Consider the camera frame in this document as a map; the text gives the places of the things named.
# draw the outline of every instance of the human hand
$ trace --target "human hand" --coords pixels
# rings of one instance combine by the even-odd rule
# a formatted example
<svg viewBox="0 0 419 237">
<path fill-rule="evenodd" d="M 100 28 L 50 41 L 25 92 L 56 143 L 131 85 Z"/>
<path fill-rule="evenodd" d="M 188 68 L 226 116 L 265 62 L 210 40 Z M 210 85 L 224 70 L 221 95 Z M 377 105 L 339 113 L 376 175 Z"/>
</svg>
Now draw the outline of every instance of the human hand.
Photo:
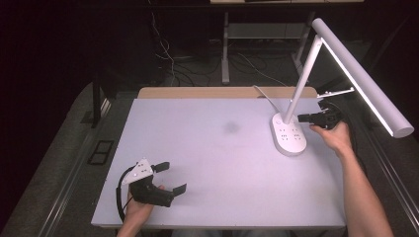
<svg viewBox="0 0 419 237">
<path fill-rule="evenodd" d="M 349 134 L 349 126 L 340 121 L 333 129 L 326 130 L 317 125 L 311 125 L 311 130 L 317 132 L 324 140 L 327 146 L 336 153 L 342 153 L 344 150 L 351 149 L 351 137 Z"/>
<path fill-rule="evenodd" d="M 130 191 L 128 191 L 126 218 L 124 220 L 123 227 L 121 227 L 120 231 L 118 232 L 119 237 L 135 236 L 145 221 L 147 221 L 154 207 L 152 204 L 141 203 L 131 198 L 132 194 Z"/>
</svg>

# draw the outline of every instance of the desk lamp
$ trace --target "desk lamp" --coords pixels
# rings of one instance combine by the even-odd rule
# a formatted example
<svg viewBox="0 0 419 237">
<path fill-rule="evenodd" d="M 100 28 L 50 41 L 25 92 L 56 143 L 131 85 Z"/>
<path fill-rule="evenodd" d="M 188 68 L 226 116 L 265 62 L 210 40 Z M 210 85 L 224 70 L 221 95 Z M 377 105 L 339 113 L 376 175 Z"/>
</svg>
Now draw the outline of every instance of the desk lamp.
<svg viewBox="0 0 419 237">
<path fill-rule="evenodd" d="M 413 126 L 379 88 L 348 49 L 330 31 L 326 24 L 321 19 L 315 19 L 312 22 L 312 27 L 317 32 L 317 35 L 314 37 L 288 110 L 284 115 L 276 114 L 272 118 L 271 128 L 277 149 L 287 156 L 295 156 L 300 154 L 306 147 L 304 134 L 297 118 L 293 115 L 293 111 L 323 44 L 345 72 L 364 101 L 370 106 L 374 114 L 376 114 L 388 133 L 396 138 L 411 134 L 414 130 Z"/>
</svg>

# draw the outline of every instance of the lamp base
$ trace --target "lamp base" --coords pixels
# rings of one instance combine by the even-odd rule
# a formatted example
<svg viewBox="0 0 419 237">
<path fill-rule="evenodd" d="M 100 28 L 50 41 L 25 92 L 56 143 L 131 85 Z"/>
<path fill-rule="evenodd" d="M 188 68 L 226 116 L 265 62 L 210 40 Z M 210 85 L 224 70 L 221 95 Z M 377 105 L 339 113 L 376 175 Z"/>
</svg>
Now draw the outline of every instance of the lamp base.
<svg viewBox="0 0 419 237">
<path fill-rule="evenodd" d="M 285 124 L 281 113 L 275 114 L 271 121 L 271 129 L 275 146 L 286 156 L 299 155 L 307 146 L 301 125 L 295 116 Z"/>
</svg>

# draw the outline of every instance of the table surface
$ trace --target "table surface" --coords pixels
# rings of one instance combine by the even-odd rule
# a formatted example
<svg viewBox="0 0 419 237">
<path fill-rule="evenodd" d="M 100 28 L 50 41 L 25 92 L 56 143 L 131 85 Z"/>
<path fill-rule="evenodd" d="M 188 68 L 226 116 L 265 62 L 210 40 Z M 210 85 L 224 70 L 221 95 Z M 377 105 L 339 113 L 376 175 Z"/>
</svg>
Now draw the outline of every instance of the table surface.
<svg viewBox="0 0 419 237">
<path fill-rule="evenodd" d="M 261 88 L 285 110 L 293 88 Z M 120 227 L 115 188 L 141 158 L 169 161 L 153 183 L 188 184 L 171 207 L 155 206 L 144 228 L 330 228 L 345 225 L 342 170 L 334 152 L 302 129 L 306 150 L 287 157 L 275 148 L 276 113 L 255 88 L 144 88 L 134 100 L 93 225 Z M 319 111 L 313 89 L 295 114 Z M 127 187 L 123 187 L 123 199 Z"/>
</svg>

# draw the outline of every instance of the human arm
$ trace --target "human arm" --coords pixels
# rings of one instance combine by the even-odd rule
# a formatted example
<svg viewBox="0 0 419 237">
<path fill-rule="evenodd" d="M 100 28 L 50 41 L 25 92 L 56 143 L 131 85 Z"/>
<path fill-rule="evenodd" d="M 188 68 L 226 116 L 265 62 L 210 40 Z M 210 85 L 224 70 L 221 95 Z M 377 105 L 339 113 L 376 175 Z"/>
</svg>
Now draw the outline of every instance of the human arm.
<svg viewBox="0 0 419 237">
<path fill-rule="evenodd" d="M 128 192 L 127 200 L 128 204 L 126 205 L 126 218 L 124 220 L 123 226 L 118 231 L 118 237 L 133 237 L 136 233 L 139 232 L 142 225 L 147 221 L 148 217 L 153 210 L 154 205 L 144 204 L 138 201 L 135 201 L 132 198 L 132 194 Z"/>
<path fill-rule="evenodd" d="M 393 236 L 384 209 L 352 149 L 348 125 L 339 122 L 325 130 L 311 125 L 342 163 L 344 205 L 349 236 Z"/>
</svg>

